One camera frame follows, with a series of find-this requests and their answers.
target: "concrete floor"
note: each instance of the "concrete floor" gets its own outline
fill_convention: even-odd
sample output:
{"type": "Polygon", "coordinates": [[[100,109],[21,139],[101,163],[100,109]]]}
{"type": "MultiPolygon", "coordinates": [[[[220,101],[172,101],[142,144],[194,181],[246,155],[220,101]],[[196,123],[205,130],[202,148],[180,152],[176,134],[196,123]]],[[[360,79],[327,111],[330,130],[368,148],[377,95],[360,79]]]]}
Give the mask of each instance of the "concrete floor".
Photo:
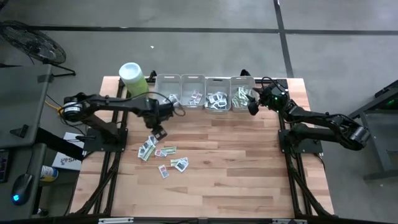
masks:
{"type": "MultiPolygon", "coordinates": [[[[398,30],[395,0],[280,0],[286,29],[398,30]]],[[[278,28],[272,0],[13,0],[0,19],[35,25],[278,28]]],[[[77,76],[58,78],[49,95],[61,102],[80,91],[97,93],[102,77],[125,62],[144,73],[204,73],[230,77],[286,77],[278,34],[159,32],[45,32],[67,53],[63,66],[77,76]]],[[[311,109],[348,114],[397,79],[397,36],[287,35],[294,77],[304,78],[311,109]]],[[[0,63],[30,65],[26,55],[0,42],[0,63]]],[[[62,136],[67,127],[44,109],[42,126],[62,136]]],[[[364,182],[378,171],[373,149],[344,150],[323,142],[335,213],[344,218],[397,222],[398,179],[364,182]]],[[[47,189],[52,215],[62,215],[73,184],[47,189]]]]}

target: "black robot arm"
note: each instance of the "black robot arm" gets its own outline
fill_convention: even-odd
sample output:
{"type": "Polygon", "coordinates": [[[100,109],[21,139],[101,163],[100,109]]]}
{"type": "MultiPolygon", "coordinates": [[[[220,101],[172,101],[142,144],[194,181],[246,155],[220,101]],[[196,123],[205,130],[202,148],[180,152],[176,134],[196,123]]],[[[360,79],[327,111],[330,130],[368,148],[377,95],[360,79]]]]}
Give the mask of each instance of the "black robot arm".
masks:
{"type": "Polygon", "coordinates": [[[297,146],[304,139],[316,139],[338,142],[343,147],[354,151],[365,147],[369,131],[343,114],[316,113],[306,111],[289,98],[289,92],[271,83],[262,88],[253,88],[259,94],[259,100],[251,98],[249,112],[255,115],[259,106],[279,113],[288,123],[296,123],[286,136],[291,145],[297,146]],[[323,126],[309,128],[302,123],[323,126]]]}
{"type": "Polygon", "coordinates": [[[101,132],[104,143],[111,144],[119,141],[116,123],[107,123],[97,117],[94,112],[98,110],[130,111],[138,117],[143,117],[147,128],[152,129],[152,134],[158,140],[166,137],[167,133],[161,127],[162,121],[173,116],[172,103],[160,105],[155,99],[148,97],[113,98],[100,95],[86,95],[79,93],[75,96],[65,97],[63,117],[70,122],[78,122],[92,127],[101,132]]]}

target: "white lid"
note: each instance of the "white lid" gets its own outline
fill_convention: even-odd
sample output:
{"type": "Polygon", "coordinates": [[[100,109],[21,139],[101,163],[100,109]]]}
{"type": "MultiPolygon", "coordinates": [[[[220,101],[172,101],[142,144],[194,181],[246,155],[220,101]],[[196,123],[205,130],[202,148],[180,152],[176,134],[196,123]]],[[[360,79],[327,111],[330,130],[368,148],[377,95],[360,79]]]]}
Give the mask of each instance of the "white lid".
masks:
{"type": "Polygon", "coordinates": [[[119,76],[124,83],[134,83],[142,76],[141,68],[134,62],[125,63],[119,69],[119,76]]]}

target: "plastic bin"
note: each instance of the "plastic bin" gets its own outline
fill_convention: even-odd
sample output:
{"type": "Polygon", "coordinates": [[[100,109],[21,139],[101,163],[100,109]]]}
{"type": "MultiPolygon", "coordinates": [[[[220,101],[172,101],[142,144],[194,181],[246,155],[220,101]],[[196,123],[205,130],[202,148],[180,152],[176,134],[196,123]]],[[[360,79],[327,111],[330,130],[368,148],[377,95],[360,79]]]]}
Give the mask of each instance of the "plastic bin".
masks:
{"type": "Polygon", "coordinates": [[[206,77],[204,75],[184,74],[181,76],[181,105],[187,110],[202,110],[206,101],[206,77]],[[189,105],[194,90],[202,94],[197,105],[189,105]]]}
{"type": "MultiPolygon", "coordinates": [[[[155,92],[161,93],[166,97],[169,97],[170,94],[176,94],[178,100],[180,100],[180,89],[180,75],[159,74],[156,76],[155,92]]],[[[159,104],[164,104],[164,97],[154,94],[154,98],[159,101],[159,104]]]]}
{"type": "MultiPolygon", "coordinates": [[[[246,76],[246,77],[231,77],[231,102],[232,98],[234,97],[235,93],[238,91],[238,87],[245,87],[247,89],[256,87],[256,82],[254,81],[253,77],[246,76]]],[[[232,111],[234,112],[249,112],[247,107],[235,107],[234,105],[231,104],[232,111]]]]}
{"type": "Polygon", "coordinates": [[[206,96],[208,93],[216,93],[217,91],[227,94],[226,109],[210,109],[205,107],[205,110],[211,114],[226,114],[231,109],[231,82],[229,78],[206,79],[206,96]]]}

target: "fan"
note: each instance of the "fan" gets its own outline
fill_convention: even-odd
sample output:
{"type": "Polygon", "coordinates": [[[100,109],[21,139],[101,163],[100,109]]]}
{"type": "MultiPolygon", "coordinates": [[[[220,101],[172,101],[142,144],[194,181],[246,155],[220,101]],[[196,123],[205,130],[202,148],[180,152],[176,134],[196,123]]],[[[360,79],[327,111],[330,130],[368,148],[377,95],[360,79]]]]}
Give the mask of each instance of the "fan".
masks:
{"type": "Polygon", "coordinates": [[[4,8],[4,6],[6,6],[8,0],[0,0],[0,10],[4,8]]]}
{"type": "Polygon", "coordinates": [[[59,64],[67,59],[65,51],[54,40],[40,31],[28,30],[27,24],[18,21],[5,21],[0,23],[0,35],[12,46],[24,52],[28,56],[55,67],[70,71],[69,74],[56,75],[76,75],[75,71],[59,64]]]}

